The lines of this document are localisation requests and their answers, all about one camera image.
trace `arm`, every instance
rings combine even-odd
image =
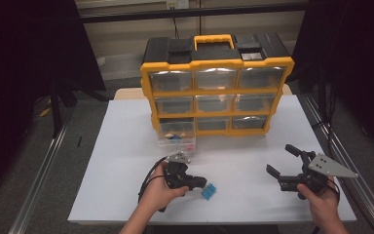
[[[156,176],[163,176],[163,171],[166,166],[167,163],[162,162],[150,176],[150,179]],[[154,178],[148,184],[141,200],[133,211],[129,221],[124,225],[120,234],[142,233],[148,221],[157,210],[164,208],[174,198],[183,196],[187,191],[187,186],[170,189],[163,177]]]
[[[344,224],[338,215],[338,201],[336,194],[326,189],[323,194],[316,195],[305,184],[298,184],[297,189],[302,193],[310,203],[311,215],[315,224],[323,233],[347,234]]]

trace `small plastic box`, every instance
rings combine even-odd
[[[270,110],[275,94],[237,95],[236,111]]]
[[[159,114],[191,113],[193,97],[154,97]]]
[[[239,88],[257,89],[278,87],[283,67],[254,67],[241,70]]]
[[[196,96],[198,112],[227,112],[232,110],[234,95]]]
[[[210,68],[195,73],[199,90],[232,90],[235,88],[237,69]]]
[[[199,131],[227,130],[230,117],[201,117],[197,118],[197,129]]]
[[[189,91],[192,87],[191,71],[159,71],[148,75],[153,92]]]
[[[195,144],[194,118],[160,119],[159,145]]]
[[[233,117],[232,128],[234,130],[263,129],[266,119],[266,115],[235,116]]]

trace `human hand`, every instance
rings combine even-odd
[[[335,189],[331,181],[327,185]],[[309,200],[312,219],[320,230],[324,233],[348,233],[338,215],[338,199],[334,192],[326,187],[322,194],[316,195],[302,183],[297,185],[297,189]]]
[[[188,190],[188,186],[180,188],[170,189],[164,178],[164,169],[168,166],[168,163],[161,162],[153,174],[150,175],[152,179],[146,187],[139,206],[145,206],[149,211],[156,212],[168,205],[176,197],[183,196]]]

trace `transparent container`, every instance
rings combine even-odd
[[[234,116],[232,120],[232,129],[263,129],[266,123],[266,115],[257,116]]]
[[[160,119],[159,145],[189,145],[196,143],[193,118]]]
[[[199,131],[227,130],[230,117],[201,117],[197,118],[197,129]]]
[[[154,97],[159,114],[191,113],[193,97]]]
[[[195,72],[199,90],[232,90],[236,84],[237,69],[209,68]]]
[[[198,112],[227,112],[232,110],[233,95],[196,96]]]
[[[148,73],[153,92],[189,91],[191,71],[159,71]]]
[[[240,89],[275,88],[281,82],[284,67],[253,67],[241,70]]]
[[[237,95],[236,111],[270,110],[275,94]]]

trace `white wall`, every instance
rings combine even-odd
[[[307,0],[202,0],[202,7],[233,7],[258,4],[306,2]],[[129,13],[165,10],[160,0],[76,0],[81,15]],[[190,0],[190,8],[199,7],[199,0]],[[263,13],[202,17],[202,34],[252,34],[259,31],[276,31],[290,53],[293,52],[304,12]],[[180,38],[199,34],[199,18],[175,19]],[[151,37],[174,38],[172,19],[147,19],[85,24],[96,57],[144,53]]]

